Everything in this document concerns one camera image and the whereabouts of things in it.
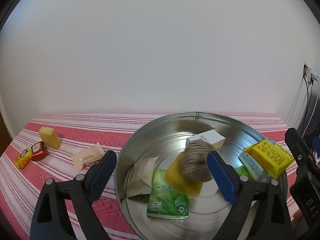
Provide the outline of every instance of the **fuzzy brown ball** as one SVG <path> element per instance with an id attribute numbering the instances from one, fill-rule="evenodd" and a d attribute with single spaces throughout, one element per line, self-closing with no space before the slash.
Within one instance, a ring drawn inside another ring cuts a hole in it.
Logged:
<path id="1" fill-rule="evenodd" d="M 181 175 L 189 181 L 207 182 L 212 179 L 207 165 L 207 156 L 213 151 L 210 143 L 193 141 L 185 149 L 181 160 Z"/>

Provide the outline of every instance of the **red foil package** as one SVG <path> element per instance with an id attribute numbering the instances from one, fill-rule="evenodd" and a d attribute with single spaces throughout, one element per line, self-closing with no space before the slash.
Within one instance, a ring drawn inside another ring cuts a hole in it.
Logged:
<path id="1" fill-rule="evenodd" d="M 43 158 L 45 158 L 48 155 L 48 153 L 44 149 L 43 141 L 32 145 L 31 146 L 31 151 L 32 151 L 32 154 L 33 154 L 33 157 L 32 157 L 31 160 L 34 161 L 34 162 L 40 161 L 40 160 L 42 160 Z"/>

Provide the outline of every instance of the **table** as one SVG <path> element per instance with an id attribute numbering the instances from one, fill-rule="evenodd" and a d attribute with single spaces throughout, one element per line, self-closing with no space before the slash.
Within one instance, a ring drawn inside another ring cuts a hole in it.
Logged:
<path id="1" fill-rule="evenodd" d="M 128 138 L 146 123 L 165 114 L 42 114 L 14 138 L 0 158 L 0 208 L 13 229 L 22 240 L 30 233 L 33 210 L 40 190 L 47 178 L 55 181 L 73 179 L 77 174 L 71 156 L 100 142 L 102 148 L 113 150 L 118 155 Z M 288 150 L 284 134 L 288 126 L 274 114 L 233 114 L 224 113 L 238 119 L 273 139 Z M 49 156 L 39 162 L 29 162 L 23 170 L 12 163 L 25 147 L 40 141 L 38 131 L 42 126 L 55 129 L 61 146 L 58 150 L 48 149 Z M 295 182 L 297 164 L 287 169 L 289 187 Z M 290 216 L 298 210 L 290 193 L 287 204 Z M 72 203 L 66 201 L 70 220 L 79 240 L 85 239 L 75 215 Z M 92 205 L 110 238 L 116 240 L 140 239 L 125 220 L 116 199 L 114 175 L 110 178 L 100 200 Z"/>

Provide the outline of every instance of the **beige wrapper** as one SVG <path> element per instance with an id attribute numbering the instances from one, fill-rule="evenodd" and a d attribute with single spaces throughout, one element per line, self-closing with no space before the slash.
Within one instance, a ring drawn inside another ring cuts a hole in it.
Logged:
<path id="1" fill-rule="evenodd" d="M 104 154 L 105 152 L 102 149 L 100 143 L 97 142 L 95 146 L 85 149 L 82 152 L 73 154 L 71 160 L 73 162 L 74 168 L 80 171 L 84 168 L 84 166 L 101 160 Z"/>
<path id="2" fill-rule="evenodd" d="M 151 193 L 152 177 L 157 159 L 158 157 L 138 160 L 133 165 L 127 188 L 124 185 L 126 197 Z"/>

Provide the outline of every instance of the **stainless steel basin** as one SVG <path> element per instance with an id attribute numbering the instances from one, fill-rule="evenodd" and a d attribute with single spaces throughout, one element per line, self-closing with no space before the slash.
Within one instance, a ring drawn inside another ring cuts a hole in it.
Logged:
<path id="1" fill-rule="evenodd" d="M 156 168 L 167 169 L 185 148 L 186 139 L 194 134 L 215 129 L 226 138 L 218 151 L 223 160 L 237 168 L 243 148 L 264 137 L 252 127 L 227 116 L 188 112 L 156 119 L 140 128 L 124 145 L 116 168 L 116 192 L 121 210 L 137 234 L 148 240 L 201 239 L 212 240 L 224 222 L 231 205 L 226 202 L 215 181 L 206 182 L 201 194 L 190 200 L 189 217 L 183 221 L 149 218 L 146 215 L 149 195 L 125 198 L 127 178 L 133 164 L 140 158 L 159 156 Z M 285 172 L 278 178 L 287 197 Z M 254 219 L 257 204 L 250 209 L 238 239 L 246 238 Z"/>

